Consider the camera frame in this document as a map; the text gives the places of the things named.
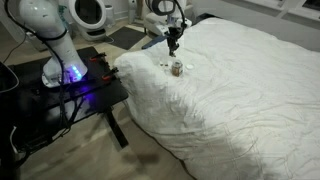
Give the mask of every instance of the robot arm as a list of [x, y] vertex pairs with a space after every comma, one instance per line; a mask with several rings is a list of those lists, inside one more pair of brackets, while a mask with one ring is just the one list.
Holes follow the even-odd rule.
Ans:
[[184, 17], [186, 0], [145, 0], [148, 8], [158, 16], [167, 16], [167, 24], [156, 24], [163, 36], [167, 37], [169, 55], [175, 57], [179, 48], [178, 40], [192, 22]]

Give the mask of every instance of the wooden floor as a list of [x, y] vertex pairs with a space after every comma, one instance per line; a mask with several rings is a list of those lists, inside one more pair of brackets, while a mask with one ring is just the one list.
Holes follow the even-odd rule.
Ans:
[[[126, 25], [126, 21], [119, 21], [114, 27], [107, 29], [107, 34], [112, 34]], [[137, 26], [128, 27], [143, 31]], [[140, 50], [141, 46], [150, 40], [151, 38], [146, 36], [129, 51]], [[106, 52], [110, 64], [127, 52], [110, 44], [87, 42], [78, 34], [74, 38], [74, 44], [77, 49], [94, 46], [98, 52]], [[1, 61], [16, 45], [0, 24]], [[39, 53], [25, 43], [12, 54], [7, 64], [28, 62], [47, 56], [48, 52]], [[31, 156], [19, 170], [20, 179], [192, 179], [179, 160], [135, 125], [124, 104], [115, 106], [114, 115], [129, 141], [129, 146], [121, 149], [104, 117], [94, 115], [74, 125], [71, 132], [59, 141]]]

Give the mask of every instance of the bed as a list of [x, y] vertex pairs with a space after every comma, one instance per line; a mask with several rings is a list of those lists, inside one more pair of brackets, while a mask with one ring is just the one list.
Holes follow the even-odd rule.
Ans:
[[210, 18], [115, 61], [134, 120], [196, 179], [320, 179], [320, 53]]

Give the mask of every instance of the black table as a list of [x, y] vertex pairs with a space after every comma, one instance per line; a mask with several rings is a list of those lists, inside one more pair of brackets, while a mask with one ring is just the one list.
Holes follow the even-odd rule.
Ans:
[[[104, 58], [98, 58], [97, 62], [89, 60], [98, 54], [93, 47], [81, 49], [78, 54], [88, 67], [88, 73], [83, 78], [84, 82], [64, 87], [67, 117], [70, 118], [79, 105], [81, 107], [73, 124], [93, 114], [104, 113], [120, 146], [127, 146], [128, 142], [112, 114], [112, 106], [128, 98], [127, 91], [117, 78], [110, 82], [102, 80], [102, 76], [110, 72], [110, 68]], [[12, 152], [8, 136], [13, 125], [18, 127], [13, 134], [13, 144], [20, 151], [25, 150], [25, 142], [29, 143], [28, 146], [35, 146], [34, 151], [45, 147], [52, 142], [52, 136], [62, 130], [59, 88], [46, 88], [41, 81], [42, 67], [48, 60], [49, 58], [44, 58], [10, 66], [18, 76], [20, 85], [12, 92], [0, 95], [2, 161], [12, 159], [12, 154], [8, 154]]]

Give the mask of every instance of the wrinkled fabric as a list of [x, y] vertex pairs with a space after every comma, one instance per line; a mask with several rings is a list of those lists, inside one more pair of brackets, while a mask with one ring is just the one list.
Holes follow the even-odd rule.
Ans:
[[135, 121], [197, 179], [320, 179], [320, 54], [207, 19], [115, 66]]

